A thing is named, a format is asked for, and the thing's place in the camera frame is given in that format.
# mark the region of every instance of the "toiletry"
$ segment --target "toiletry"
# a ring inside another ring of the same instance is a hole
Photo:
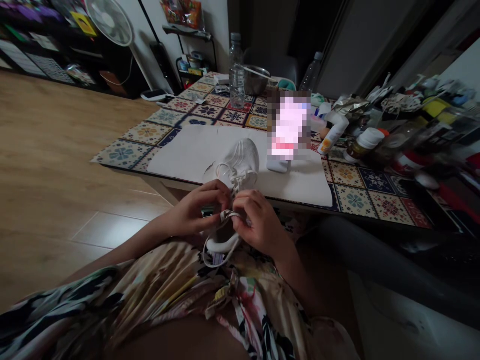
[[[366,129],[343,153],[343,157],[351,164],[359,162],[359,159],[375,149],[385,138],[385,134],[373,127]]]
[[[318,147],[318,153],[327,155],[334,147],[335,143],[344,134],[350,123],[345,116],[340,115],[336,111],[329,112],[325,116],[324,120],[332,123],[333,127],[330,129],[327,136],[325,139],[323,139],[322,143]]]

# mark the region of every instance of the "table leg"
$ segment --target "table leg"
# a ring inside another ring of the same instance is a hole
[[[146,182],[158,195],[165,199],[167,203],[172,206],[177,205],[180,200],[187,196],[190,192],[180,190],[177,188],[166,187],[161,179],[148,175],[140,175],[144,182]]]

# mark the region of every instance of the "plastic bag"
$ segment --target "plastic bag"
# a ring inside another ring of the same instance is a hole
[[[205,31],[204,13],[200,1],[161,0],[160,4],[170,25]]]

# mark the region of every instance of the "shoelace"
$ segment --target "shoelace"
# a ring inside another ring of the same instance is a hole
[[[215,231],[218,231],[220,230],[221,228],[223,228],[227,223],[228,223],[228,220],[231,218],[231,217],[234,217],[234,216],[237,216],[239,218],[242,218],[242,216],[238,213],[238,212],[234,212],[232,210],[224,210],[220,213],[220,226],[217,227],[215,229]],[[211,268],[211,269],[215,269],[215,268],[219,268],[223,265],[225,265],[229,260],[230,258],[232,257],[232,254],[234,253],[235,249],[237,248],[237,246],[239,245],[241,239],[238,238],[235,243],[233,244],[233,247],[231,248],[230,252],[228,253],[228,255],[225,257],[225,259],[218,265],[214,265],[213,263],[210,263],[208,262],[206,259],[205,259],[205,251],[207,250],[207,242],[210,240],[210,236],[206,239],[205,241],[205,244],[203,245],[203,252],[201,254],[201,257],[203,259],[203,262],[205,263],[205,265],[208,267],[208,268]]]
[[[259,173],[254,171],[254,170],[247,170],[247,171],[244,171],[242,174],[239,175],[239,174],[237,174],[237,171],[234,168],[232,168],[229,164],[227,164],[225,162],[221,162],[216,167],[216,177],[217,178],[220,177],[220,167],[222,165],[225,165],[232,173],[232,176],[230,177],[230,181],[233,184],[233,188],[231,189],[231,194],[232,194],[233,198],[235,197],[235,195],[237,195],[240,192],[240,186],[242,185],[242,183],[245,180],[247,180],[247,178],[251,174],[255,174],[256,177],[258,177],[258,175],[259,175]]]

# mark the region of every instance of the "finger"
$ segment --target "finger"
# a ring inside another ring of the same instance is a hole
[[[222,209],[228,209],[230,206],[230,198],[221,190],[202,191],[195,194],[193,203],[197,207],[219,203]]]
[[[220,214],[215,214],[212,216],[195,219],[192,221],[193,231],[197,234],[202,231],[214,228],[220,225],[220,221],[221,221]]]
[[[218,179],[215,179],[213,181],[207,182],[206,184],[200,186],[198,189],[195,191],[198,192],[205,192],[205,191],[211,191],[211,190],[220,190],[222,191],[225,195],[230,195],[230,189],[228,188],[227,185],[225,185],[223,182],[221,182]]]
[[[252,224],[262,220],[262,209],[251,197],[236,198],[233,202],[233,211],[245,211]]]
[[[251,239],[254,238],[254,231],[252,230],[251,227],[249,227],[245,221],[243,221],[240,217],[238,216],[233,216],[231,218],[231,221],[233,222],[233,229],[240,235],[240,237],[245,240],[247,243],[250,243]]]
[[[241,199],[241,198],[251,198],[254,200],[260,208],[263,208],[265,206],[265,203],[267,203],[267,199],[263,194],[258,191],[258,190],[244,190],[239,192],[236,196],[235,199]]]

